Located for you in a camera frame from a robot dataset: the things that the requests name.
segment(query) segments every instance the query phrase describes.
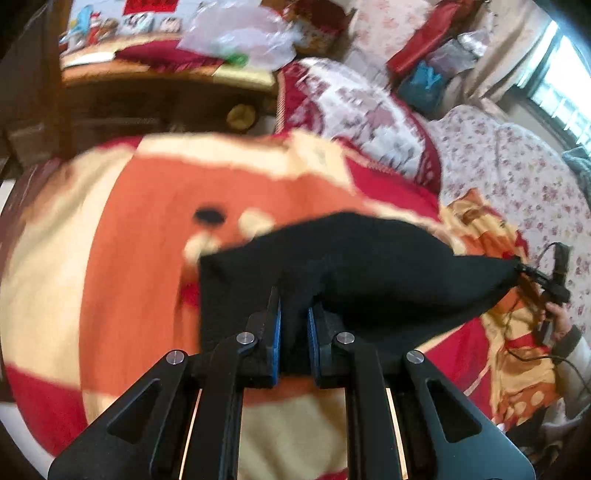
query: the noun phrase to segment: plastic bag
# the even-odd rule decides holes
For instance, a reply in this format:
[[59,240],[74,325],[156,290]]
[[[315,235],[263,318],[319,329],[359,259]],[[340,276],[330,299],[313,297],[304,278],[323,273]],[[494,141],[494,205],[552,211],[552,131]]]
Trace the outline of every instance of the plastic bag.
[[486,53],[488,45],[491,43],[491,34],[486,28],[481,28],[474,32],[458,35],[457,40],[462,47],[481,59]]
[[419,112],[429,115],[433,113],[447,85],[447,81],[421,60],[417,68],[398,87],[398,96]]
[[297,34],[260,0],[212,2],[191,20],[178,48],[228,59],[247,56],[246,65],[278,70],[296,56]]
[[476,58],[457,40],[450,40],[427,56],[427,63],[448,79],[474,68]]

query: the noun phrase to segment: orange blanket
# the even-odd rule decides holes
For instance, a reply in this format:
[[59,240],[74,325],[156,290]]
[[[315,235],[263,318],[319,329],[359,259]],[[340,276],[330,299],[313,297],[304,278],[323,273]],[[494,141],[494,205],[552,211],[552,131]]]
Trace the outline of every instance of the orange blanket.
[[[215,234],[193,219],[203,206],[225,212]],[[33,435],[58,454],[167,351],[199,351],[199,256],[341,210],[414,223],[456,254],[524,254],[515,229],[476,193],[438,212],[424,189],[301,131],[156,135],[63,166],[3,246],[2,352]],[[509,424],[555,398],[551,362],[515,365],[504,353],[515,295],[421,347],[490,418]],[[532,322],[520,304],[508,331],[515,348],[530,349]],[[308,379],[247,392],[241,476],[344,475],[344,409],[341,391]]]

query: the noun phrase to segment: metal pin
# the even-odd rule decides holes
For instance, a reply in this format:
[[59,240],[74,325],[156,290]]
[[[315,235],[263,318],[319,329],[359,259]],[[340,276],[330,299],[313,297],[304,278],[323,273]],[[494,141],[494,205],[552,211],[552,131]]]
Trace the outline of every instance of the metal pin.
[[255,336],[251,332],[242,332],[236,335],[236,341],[242,345],[250,345],[255,341]]
[[182,364],[184,360],[184,353],[181,350],[173,350],[166,356],[166,361],[171,365]]
[[353,335],[350,332],[340,332],[336,336],[336,341],[339,343],[342,343],[344,345],[348,345],[348,344],[353,343],[355,341],[355,335]]
[[407,360],[412,364],[422,364],[425,361],[425,356],[418,350],[410,350],[407,353]]

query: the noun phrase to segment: window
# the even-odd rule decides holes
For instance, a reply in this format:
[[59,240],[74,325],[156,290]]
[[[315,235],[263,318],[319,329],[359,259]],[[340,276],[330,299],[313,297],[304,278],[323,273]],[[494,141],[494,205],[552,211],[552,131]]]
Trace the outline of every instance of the window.
[[517,86],[545,123],[591,153],[591,76],[570,40],[552,22]]

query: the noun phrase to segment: wall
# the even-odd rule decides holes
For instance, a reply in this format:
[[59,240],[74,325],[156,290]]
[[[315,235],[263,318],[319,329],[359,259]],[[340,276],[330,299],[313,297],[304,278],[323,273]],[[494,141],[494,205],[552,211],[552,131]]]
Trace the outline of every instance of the wall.
[[536,134],[559,154],[569,149],[563,140],[547,128],[511,91],[505,94],[498,106],[509,116],[511,122]]

